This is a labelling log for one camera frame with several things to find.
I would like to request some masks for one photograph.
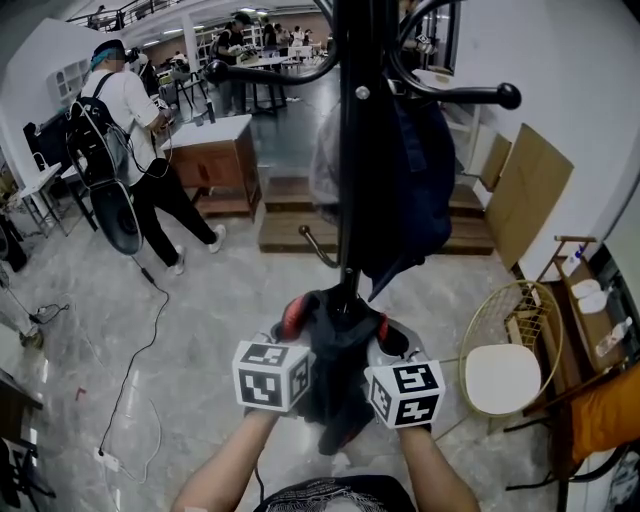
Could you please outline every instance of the black backpack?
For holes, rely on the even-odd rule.
[[[79,94],[67,112],[67,151],[87,188],[119,179],[127,172],[129,135],[98,99],[112,75],[102,77],[93,96]],[[86,165],[81,164],[81,157],[85,158]]]

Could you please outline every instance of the power strip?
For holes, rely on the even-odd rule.
[[[102,451],[103,455],[100,455],[100,450],[98,447],[93,449],[93,458],[96,459],[100,464],[103,464],[107,469],[110,469],[114,473],[120,471],[120,461],[116,459],[113,455]]]

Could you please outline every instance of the white marker cube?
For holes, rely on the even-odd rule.
[[[438,361],[372,366],[364,374],[369,402],[387,427],[411,427],[436,419],[446,389]]]
[[[236,400],[288,412],[309,389],[310,355],[305,346],[241,341],[233,357]]]

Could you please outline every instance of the black pants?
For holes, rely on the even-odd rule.
[[[162,178],[153,177],[162,176],[166,166],[167,161],[163,158],[157,158],[151,162],[147,170],[148,174],[131,187],[131,192],[133,192],[133,209],[136,212],[142,236],[147,239],[167,267],[171,267],[178,262],[178,253],[162,231],[155,207],[173,215],[203,244],[215,243],[217,237],[191,204],[178,175],[171,166]]]

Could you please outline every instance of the white sneaker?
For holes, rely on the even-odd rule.
[[[209,244],[209,252],[211,254],[217,253],[224,243],[224,239],[227,238],[227,228],[225,228],[222,224],[218,224],[215,228],[213,228],[213,232],[216,234],[217,239],[215,243]]]
[[[173,273],[179,276],[184,272],[184,256],[186,251],[181,245],[176,245],[176,252],[178,253],[178,262],[171,268],[173,269]]]

